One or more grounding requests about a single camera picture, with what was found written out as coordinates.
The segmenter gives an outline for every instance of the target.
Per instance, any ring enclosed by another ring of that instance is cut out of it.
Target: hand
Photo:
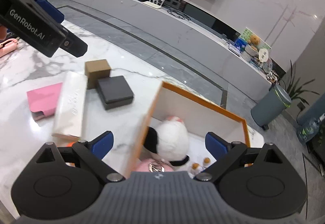
[[[7,28],[0,26],[0,40],[4,40],[7,36]]]

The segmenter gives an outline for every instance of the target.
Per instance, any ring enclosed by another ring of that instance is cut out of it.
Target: cork stopper
[[[210,160],[209,157],[205,157],[204,160],[203,160],[203,162],[204,162],[205,164],[208,164],[208,163],[211,162],[211,160]]]
[[[199,164],[198,164],[198,163],[193,163],[193,164],[192,164],[192,169],[195,170],[195,169],[197,169],[198,167],[199,167]]]

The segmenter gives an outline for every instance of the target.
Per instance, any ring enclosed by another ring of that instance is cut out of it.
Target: black plush ear
[[[182,166],[189,161],[189,156],[185,156],[185,158],[181,161],[169,161],[172,166]]]
[[[144,148],[148,151],[156,154],[157,153],[157,144],[158,144],[158,135],[154,128],[149,127],[146,139],[144,141]]]

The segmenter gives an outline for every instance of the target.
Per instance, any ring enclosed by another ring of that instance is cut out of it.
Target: gray tile floor
[[[302,179],[307,178],[308,205],[305,204],[301,215],[307,222],[316,224],[325,214],[323,194],[325,180],[314,164],[317,161],[308,154],[307,149],[298,141],[295,129],[282,116],[269,124],[269,130],[263,131],[253,120],[251,108],[255,102],[226,80],[204,67],[191,57],[171,47],[163,41],[127,24],[117,18],[69,0],[50,0],[61,8],[65,19],[114,43],[149,64],[163,70],[218,105],[245,118],[248,125],[264,136],[265,142],[274,142],[291,162]]]

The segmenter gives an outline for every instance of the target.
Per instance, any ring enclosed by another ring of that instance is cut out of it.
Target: white plush doll
[[[172,166],[188,162],[189,136],[182,119],[171,116],[157,126],[149,127],[144,147],[155,160],[165,160]]]

